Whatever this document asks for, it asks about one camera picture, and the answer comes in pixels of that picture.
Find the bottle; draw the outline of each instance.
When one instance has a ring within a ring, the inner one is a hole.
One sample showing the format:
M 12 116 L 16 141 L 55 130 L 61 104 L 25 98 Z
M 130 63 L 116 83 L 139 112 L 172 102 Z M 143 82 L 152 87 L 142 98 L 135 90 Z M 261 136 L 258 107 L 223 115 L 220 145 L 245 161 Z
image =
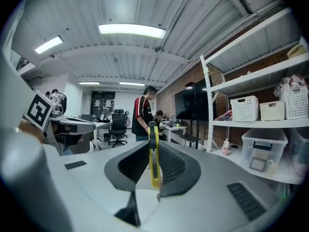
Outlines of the bottle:
M 223 146 L 222 146 L 222 154 L 224 156 L 228 155 L 228 147 L 229 147 L 230 142 L 228 141 L 228 139 L 226 138 L 226 140 L 223 142 Z

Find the red brick wall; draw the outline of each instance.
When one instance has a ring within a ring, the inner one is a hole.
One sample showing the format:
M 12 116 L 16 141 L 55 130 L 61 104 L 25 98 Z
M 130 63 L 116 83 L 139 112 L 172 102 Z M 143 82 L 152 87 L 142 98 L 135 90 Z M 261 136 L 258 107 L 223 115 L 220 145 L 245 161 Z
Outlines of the red brick wall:
M 288 59 L 286 55 L 288 51 L 289 49 L 283 50 L 268 58 L 265 58 L 261 61 L 248 65 L 247 67 L 243 69 L 240 69 L 231 74 L 228 74 L 225 76 L 225 80 L 229 81 L 229 80 L 238 78 L 241 75 L 246 75 L 248 71 L 255 72 L 260 69 L 271 66 L 273 64 L 285 61 Z M 211 75 L 213 85 L 218 85 L 222 82 L 221 75 L 218 70 L 214 68 L 210 68 L 210 75 Z M 184 76 L 176 80 L 172 85 L 166 88 L 162 93 L 158 94 L 156 98 L 157 109 L 158 110 L 162 109 L 164 114 L 167 116 L 176 114 L 174 95 L 184 90 L 186 88 L 184 85 L 187 84 L 188 82 L 196 83 L 202 79 L 204 79 L 204 73 L 203 73 L 201 63 L 198 63 L 191 69 L 190 72 L 187 72 L 186 74 L 184 74 Z M 273 88 L 265 89 L 265 90 L 254 92 L 254 93 L 248 93 L 242 96 L 244 97 L 244 96 L 250 96 L 250 95 L 255 95 L 259 99 L 259 103 L 278 100 L 278 98 L 273 95 Z M 217 116 L 220 116 L 226 112 L 225 96 L 223 94 L 219 94 L 215 102 L 216 102 Z M 189 121 L 185 120 L 182 122 L 182 124 L 187 126 L 188 130 L 190 130 Z M 246 131 L 248 131 L 248 129 L 246 128 L 230 128 L 230 137 L 229 137 L 230 142 L 234 144 L 242 144 L 241 136 Z M 196 134 L 196 124 L 194 123 L 193 124 L 193 135 L 195 134 Z M 225 139 L 225 134 L 226 134 L 226 127 L 220 127 L 220 126 L 214 127 L 213 139 L 219 146 L 223 144 L 223 141 Z M 202 139 L 200 143 L 203 144 L 204 140 L 207 139 L 208 137 L 208 122 L 206 121 L 200 122 L 199 137 Z

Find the television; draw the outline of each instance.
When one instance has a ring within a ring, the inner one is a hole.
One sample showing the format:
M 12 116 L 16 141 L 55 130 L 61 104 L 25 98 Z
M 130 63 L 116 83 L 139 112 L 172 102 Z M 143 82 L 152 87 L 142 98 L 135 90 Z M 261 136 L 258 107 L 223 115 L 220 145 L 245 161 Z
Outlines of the television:
M 208 121 L 208 98 L 205 79 L 175 94 L 176 118 Z M 216 104 L 213 103 L 213 118 L 216 116 Z

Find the black mesh office chair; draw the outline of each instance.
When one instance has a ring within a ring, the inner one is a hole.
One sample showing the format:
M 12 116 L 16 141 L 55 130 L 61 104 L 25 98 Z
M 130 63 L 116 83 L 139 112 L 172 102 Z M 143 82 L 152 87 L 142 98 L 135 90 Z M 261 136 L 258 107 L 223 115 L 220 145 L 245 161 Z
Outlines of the black mesh office chair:
M 127 118 L 127 114 L 124 113 L 123 109 L 115 109 L 114 113 L 116 113 L 116 114 L 124 114 L 125 115 L 125 133 L 126 133 L 126 118 Z
M 112 126 L 111 130 L 109 130 L 108 133 L 110 135 L 116 136 L 117 140 L 109 142 L 108 145 L 114 144 L 112 146 L 114 148 L 116 145 L 125 145 L 123 142 L 127 144 L 126 140 L 120 140 L 122 136 L 124 136 L 125 132 L 126 132 L 125 114 L 113 113 Z

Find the shelving unit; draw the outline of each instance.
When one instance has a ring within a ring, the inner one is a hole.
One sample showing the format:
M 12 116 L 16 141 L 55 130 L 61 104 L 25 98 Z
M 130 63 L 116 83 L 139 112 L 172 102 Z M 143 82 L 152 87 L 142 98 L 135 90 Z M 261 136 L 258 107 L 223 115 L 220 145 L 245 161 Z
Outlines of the shelving unit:
M 249 92 L 275 87 L 283 77 L 291 76 L 292 74 L 299 74 L 304 77 L 309 76 L 309 53 L 305 53 L 234 80 L 224 81 L 222 84 L 214 87 L 211 87 L 210 84 L 208 64 L 221 71 L 224 80 L 226 74 L 296 45 L 301 37 L 301 30 L 291 12 L 290 8 L 280 11 L 244 33 L 206 60 L 203 56 L 200 56 L 205 75 L 209 106 L 207 152 L 212 151 L 213 126 L 225 126 L 227 128 L 296 128 L 309 126 L 309 118 L 255 122 L 213 120 L 212 103 L 215 100 L 212 95 L 213 92 L 223 93 L 226 97 L 240 96 Z M 213 154 L 225 157 L 222 155 L 221 150 L 215 150 Z M 225 158 L 240 165 L 241 149 L 234 150 Z M 254 175 L 279 182 L 300 184 L 302 181 L 301 177 L 294 175 L 291 159 L 286 152 L 284 152 L 275 173 L 271 175 L 249 168 L 245 169 Z
M 236 121 L 213 121 L 214 126 L 243 127 L 243 128 L 295 128 L 309 126 L 309 118 L 290 119 L 290 120 L 272 120 L 254 122 L 236 122 Z

